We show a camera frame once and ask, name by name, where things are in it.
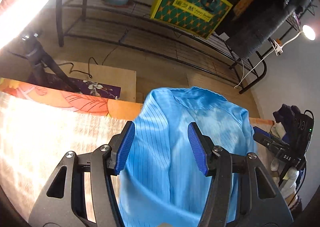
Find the wooden board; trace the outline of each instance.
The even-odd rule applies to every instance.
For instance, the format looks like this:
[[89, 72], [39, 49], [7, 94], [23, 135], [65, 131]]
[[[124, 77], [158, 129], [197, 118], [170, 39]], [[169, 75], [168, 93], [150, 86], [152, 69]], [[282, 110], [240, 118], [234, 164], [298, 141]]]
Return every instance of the wooden board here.
[[[66, 62], [67, 61], [56, 60], [56, 63], [58, 64]], [[88, 72], [87, 63], [72, 63], [74, 64], [73, 70]], [[136, 102], [136, 71], [90, 64], [90, 74], [92, 75], [91, 79], [87, 74], [83, 74], [81, 72], [72, 72], [71, 74], [69, 74], [71, 65], [63, 65], [60, 66], [60, 68], [64, 71], [65, 74], [67, 74], [71, 78], [94, 81], [98, 83], [121, 87], [119, 99], [130, 102]], [[53, 73], [49, 68], [46, 68], [46, 72]]]

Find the orange fabric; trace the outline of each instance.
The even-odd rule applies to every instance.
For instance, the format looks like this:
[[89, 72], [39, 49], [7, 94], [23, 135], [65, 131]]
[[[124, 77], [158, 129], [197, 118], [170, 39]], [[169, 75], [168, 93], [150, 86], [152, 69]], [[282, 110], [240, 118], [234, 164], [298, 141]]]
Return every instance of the orange fabric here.
[[139, 103], [88, 96], [4, 78], [0, 78], [0, 91], [74, 112], [124, 120], [134, 120], [142, 108]]

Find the striped fabric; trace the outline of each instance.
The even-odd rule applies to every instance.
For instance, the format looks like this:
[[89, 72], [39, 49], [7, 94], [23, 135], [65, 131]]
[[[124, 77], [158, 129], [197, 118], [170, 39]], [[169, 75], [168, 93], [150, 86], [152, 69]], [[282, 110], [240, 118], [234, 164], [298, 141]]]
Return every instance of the striped fabric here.
[[[256, 152], [248, 111], [209, 90], [160, 88], [151, 91], [135, 119], [136, 134], [120, 174], [120, 212], [128, 227], [197, 226], [210, 186], [198, 170], [187, 127], [230, 153]], [[237, 177], [228, 221], [235, 218]]]

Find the wire shelf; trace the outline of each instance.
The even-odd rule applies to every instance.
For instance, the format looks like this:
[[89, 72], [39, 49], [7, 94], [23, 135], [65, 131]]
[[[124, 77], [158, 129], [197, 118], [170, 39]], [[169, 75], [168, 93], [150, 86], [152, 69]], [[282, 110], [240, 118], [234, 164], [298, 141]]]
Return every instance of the wire shelf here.
[[235, 71], [233, 69], [230, 70], [227, 65], [213, 57], [156, 34], [150, 34], [147, 31], [136, 28], [128, 28], [125, 24], [87, 17], [85, 22], [77, 22], [65, 36], [96, 38], [133, 49], [143, 49], [162, 57], [189, 63], [218, 77], [227, 77], [228, 81], [238, 84], [238, 77]]
[[[63, 5], [66, 7], [81, 7], [82, 0], [68, 0]], [[208, 39], [204, 39], [201, 37], [194, 36], [193, 34], [183, 31], [177, 27], [166, 25], [150, 19], [150, 11], [151, 11], [150, 5], [143, 4], [137, 1], [131, 1], [131, 5], [128, 5], [127, 7], [114, 7], [106, 4], [103, 0], [88, 0], [87, 8], [119, 13], [122, 15], [135, 17], [148, 22], [156, 23], [157, 25], [160, 25], [175, 31], [176, 33], [180, 33], [182, 35], [191, 37], [197, 40], [198, 42], [201, 42], [202, 44], [208, 46], [209, 48], [212, 48], [218, 51], [219, 53], [221, 53], [222, 55], [224, 55], [225, 57], [229, 58], [232, 61], [237, 61], [239, 59], [239, 57], [226, 46], [225, 41], [220, 37], [218, 37], [216, 34], [212, 34]], [[252, 66], [248, 60], [243, 60], [243, 63], [244, 63], [245, 69], [247, 69], [248, 71], [252, 69]]]
[[296, 19], [294, 18], [293, 15], [290, 15], [288, 18], [287, 18], [287, 23], [290, 24], [292, 26], [293, 29], [295, 29], [297, 32], [300, 30], [299, 29], [299, 26], [297, 24], [297, 21]]

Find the black cable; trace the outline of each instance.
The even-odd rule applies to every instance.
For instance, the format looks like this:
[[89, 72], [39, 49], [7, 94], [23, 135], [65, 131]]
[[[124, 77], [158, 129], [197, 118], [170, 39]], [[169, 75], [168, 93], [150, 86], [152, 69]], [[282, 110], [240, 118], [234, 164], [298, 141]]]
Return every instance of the black cable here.
[[176, 31], [175, 30], [173, 30], [173, 33], [174, 33], [174, 35], [179, 39], [180, 38], [180, 36], [182, 35], [182, 34], [180, 34], [179, 36], [177, 36], [177, 34], [176, 34]]
[[133, 13], [134, 9], [136, 8], [136, 5], [137, 5], [137, 4], [134, 4], [134, 7], [133, 7], [133, 9], [132, 9], [131, 14]]
[[292, 198], [291, 201], [289, 202], [288, 206], [294, 201], [294, 199], [296, 198], [298, 192], [300, 191], [300, 189], [301, 189], [301, 187], [302, 187], [302, 185], [303, 185], [303, 182], [304, 182], [304, 180], [305, 180], [305, 178], [306, 178], [306, 174], [307, 174], [307, 161], [306, 161], [306, 165], [305, 165], [305, 167], [304, 167], [304, 175], [303, 175], [303, 179], [302, 179], [301, 185], [299, 186], [297, 192], [294, 194], [293, 198]]
[[[80, 72], [80, 73], [83, 73], [83, 74], [86, 74], [89, 76], [90, 79], [92, 79], [92, 75], [90, 74], [90, 71], [87, 72], [83, 72], [83, 71], [79, 71], [79, 70], [73, 70], [73, 67], [74, 67], [74, 64], [71, 63], [71, 62], [67, 62], [67, 63], [61, 63], [61, 64], [58, 64], [58, 66], [63, 66], [63, 65], [67, 65], [67, 64], [71, 64], [71, 68], [70, 68], [70, 71], [69, 71], [69, 74], [71, 74], [72, 72]], [[47, 68], [48, 66], [42, 64], [42, 67], [45, 69]]]
[[303, 114], [305, 114], [306, 112], [309, 112], [309, 113], [311, 114], [311, 116], [312, 116], [312, 119], [313, 119], [313, 120], [315, 120], [315, 117], [313, 116], [312, 111], [310, 111], [310, 110], [306, 109], [306, 110], [304, 111], [304, 113], [303, 113]]
[[[106, 61], [106, 59], [108, 58], [108, 56], [109, 56], [114, 50], [116, 50], [116, 48], [118, 48], [118, 47], [119, 47], [119, 45], [117, 45], [112, 51], [110, 51], [110, 52], [107, 54], [107, 56], [104, 58], [104, 60], [103, 60], [103, 62], [102, 62], [102, 65], [104, 64], [104, 62]], [[11, 52], [11, 51], [8, 50], [7, 48], [4, 48], [4, 49], [5, 49], [8, 53], [10, 53], [10, 54], [13, 54], [13, 55], [15, 55], [15, 56], [17, 56], [17, 57], [20, 57], [20, 58], [23, 58], [23, 59], [27, 59], [25, 56], [19, 55], [19, 54], [14, 53], [14, 52]], [[91, 59], [93, 59], [94, 62], [95, 62], [97, 65], [99, 65], [99, 64], [97, 63], [97, 61], [95, 60], [95, 58], [93, 58], [93, 57], [91, 56], [91, 57], [89, 58], [89, 60], [88, 60], [88, 72], [83, 72], [83, 71], [79, 71], [79, 70], [73, 70], [74, 64], [71, 63], [71, 62], [61, 63], [61, 64], [58, 64], [58, 66], [63, 66], [63, 65], [71, 64], [71, 68], [70, 68], [69, 74], [71, 74], [72, 72], [80, 72], [80, 73], [83, 73], [83, 74], [88, 75], [89, 78], [92, 79], [92, 75], [90, 74], [90, 60], [91, 60]], [[42, 64], [42, 67], [43, 67], [44, 69], [48, 67], [48, 66], [44, 65], [42, 62], [41, 62], [41, 64]]]
[[89, 58], [89, 60], [88, 60], [88, 75], [89, 75], [90, 79], [92, 79], [92, 75], [90, 74], [90, 60], [91, 60], [91, 59], [93, 59], [94, 62], [95, 62], [97, 65], [99, 65], [99, 64], [97, 63], [97, 61], [95, 60], [95, 58], [93, 58], [93, 57], [90, 57], [90, 58]]
[[119, 47], [119, 45], [117, 45], [111, 52], [109, 52], [109, 53], [107, 54], [107, 56], [104, 58], [104, 60], [103, 60], [103, 62], [102, 62], [101, 65], [104, 64], [104, 62], [106, 61], [106, 59], [108, 58], [108, 56], [109, 56], [116, 48], [118, 48], [118, 47]]

